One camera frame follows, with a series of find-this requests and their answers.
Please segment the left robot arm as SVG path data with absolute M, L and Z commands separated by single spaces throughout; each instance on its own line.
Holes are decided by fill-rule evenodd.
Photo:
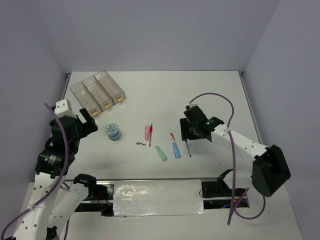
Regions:
M 80 109 L 85 119 L 82 122 L 67 99 L 56 102 L 48 110 L 53 115 L 49 123 L 51 137 L 38 155 L 29 203 L 18 216 L 21 222 L 11 237 L 13 240 L 58 240 L 79 204 L 84 199 L 95 198 L 98 193 L 97 179 L 80 173 L 63 199 L 55 203 L 80 140 L 96 132 L 98 126 L 85 108 Z

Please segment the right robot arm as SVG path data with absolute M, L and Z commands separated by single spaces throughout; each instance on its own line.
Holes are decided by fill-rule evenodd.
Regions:
M 248 165 L 252 166 L 251 182 L 255 190 L 265 197 L 271 197 L 286 181 L 291 172 L 284 153 L 277 145 L 268 147 L 254 142 L 227 127 L 217 117 L 207 118 L 197 105 L 188 105 L 181 118 L 181 139 L 206 139 L 227 150 L 234 151 Z

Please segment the blue gel pen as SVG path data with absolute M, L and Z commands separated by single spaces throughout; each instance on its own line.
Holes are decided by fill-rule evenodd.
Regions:
M 190 150 L 190 147 L 189 147 L 189 144 L 188 144 L 188 141 L 187 141 L 187 140 L 185 140 L 185 144 L 186 144 L 186 148 L 187 148 L 188 155 L 189 155 L 189 157 L 191 158 L 191 157 L 192 157 L 192 154 L 191 154 L 191 150 Z

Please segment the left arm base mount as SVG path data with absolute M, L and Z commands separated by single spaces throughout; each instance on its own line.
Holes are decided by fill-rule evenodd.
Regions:
M 71 183 L 63 182 L 60 186 L 64 191 L 70 191 L 73 184 L 83 184 L 88 187 L 88 196 L 77 206 L 75 212 L 99 212 L 103 217 L 113 217 L 114 184 L 98 184 L 94 176 L 79 174 Z

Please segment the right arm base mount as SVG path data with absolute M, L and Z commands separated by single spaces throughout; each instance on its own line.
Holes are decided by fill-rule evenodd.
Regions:
M 232 171 L 232 169 L 228 169 L 219 175 L 216 180 L 201 182 L 201 189 L 198 194 L 203 198 L 205 210 L 230 208 L 232 189 L 224 181 L 224 178 Z

